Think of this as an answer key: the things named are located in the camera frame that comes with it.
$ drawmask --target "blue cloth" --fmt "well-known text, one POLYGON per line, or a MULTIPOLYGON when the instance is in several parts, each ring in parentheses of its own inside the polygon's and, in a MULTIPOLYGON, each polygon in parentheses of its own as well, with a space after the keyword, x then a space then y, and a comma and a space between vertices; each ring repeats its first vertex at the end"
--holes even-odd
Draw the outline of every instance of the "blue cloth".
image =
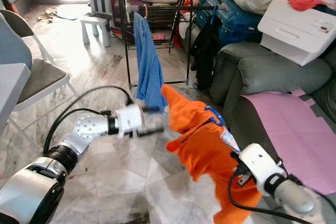
POLYGON ((160 107, 163 112, 167 102, 161 95, 161 86, 164 84, 161 64, 148 22, 136 12, 134 13, 134 37, 139 69, 136 98, 144 100, 146 106, 160 107))

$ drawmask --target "tile floor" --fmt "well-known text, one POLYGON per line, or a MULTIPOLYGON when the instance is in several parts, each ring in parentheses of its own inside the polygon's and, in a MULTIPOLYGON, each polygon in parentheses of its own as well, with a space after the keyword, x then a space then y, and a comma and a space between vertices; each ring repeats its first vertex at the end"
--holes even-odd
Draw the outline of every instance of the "tile floor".
MULTIPOLYGON (((78 92, 106 84, 128 87, 124 48, 119 39, 111 38, 111 47, 104 48, 100 41, 90 36, 91 44, 83 45, 79 21, 36 22, 36 16, 45 8, 35 6, 25 17, 56 64, 70 72, 71 82, 78 92)), ((34 57, 40 57, 32 40, 26 39, 26 42, 34 57)), ((167 49, 160 49, 158 53, 165 80, 184 79, 186 55, 175 49, 171 54, 167 49)), ((130 54, 130 62, 132 81, 136 82, 135 51, 130 54)), ((206 93, 184 84, 176 88, 191 100, 211 104, 206 93)), ((53 120, 69 103, 66 99, 70 94, 67 88, 62 88, 25 111, 13 113, 13 119, 25 127, 54 105, 65 101, 25 130, 42 147, 53 120)), ((76 106, 113 110, 123 106, 124 102, 119 91, 105 89, 88 95, 76 106)), ((60 125, 54 142, 69 133, 79 116, 71 116, 60 125)), ((52 223, 212 223, 213 215, 219 211, 214 183, 208 176, 202 176, 197 183, 192 182, 177 157, 166 151, 165 143, 177 136, 169 130, 168 118, 168 114, 161 118, 166 127, 161 135, 139 140, 105 136, 93 142, 69 177, 52 223)), ((157 122, 155 117, 147 120, 157 122)), ((40 155, 34 146, 7 125, 0 141, 1 184, 40 155)), ((253 215, 246 223, 275 222, 267 216, 253 215)))

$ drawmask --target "orange cloth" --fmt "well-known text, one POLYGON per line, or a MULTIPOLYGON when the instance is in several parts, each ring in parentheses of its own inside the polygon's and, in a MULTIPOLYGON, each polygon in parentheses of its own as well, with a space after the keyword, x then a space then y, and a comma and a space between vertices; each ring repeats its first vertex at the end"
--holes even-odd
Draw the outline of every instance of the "orange cloth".
MULTIPOLYGON (((162 86, 162 94, 169 105, 170 128, 183 134, 167 143, 166 148, 179 156, 193 181, 196 182, 202 174, 209 174, 215 182, 215 195, 222 206, 214 216, 216 224, 244 223, 250 212, 233 206, 227 196, 228 182, 237 162, 230 157, 232 150, 219 138, 223 128, 207 123, 214 115, 204 110, 206 104, 203 102, 190 102, 168 85, 162 86)), ((261 198, 253 180, 241 188, 236 179, 232 195, 238 203, 251 207, 261 198)))

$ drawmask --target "pink sheet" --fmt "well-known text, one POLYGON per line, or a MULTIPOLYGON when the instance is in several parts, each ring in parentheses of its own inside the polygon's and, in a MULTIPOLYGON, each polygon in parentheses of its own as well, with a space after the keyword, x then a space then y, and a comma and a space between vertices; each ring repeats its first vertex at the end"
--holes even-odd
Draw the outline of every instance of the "pink sheet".
POLYGON ((244 97, 256 108, 287 171, 325 195, 336 193, 336 135, 315 116, 311 101, 277 92, 244 97))

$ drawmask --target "white box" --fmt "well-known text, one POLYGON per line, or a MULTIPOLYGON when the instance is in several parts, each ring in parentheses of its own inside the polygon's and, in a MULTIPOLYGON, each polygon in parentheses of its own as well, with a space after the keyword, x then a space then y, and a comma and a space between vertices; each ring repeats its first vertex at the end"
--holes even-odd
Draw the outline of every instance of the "white box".
POLYGON ((287 0, 273 0, 261 19, 261 45, 303 66, 319 57, 336 37, 336 16, 294 10, 287 0))

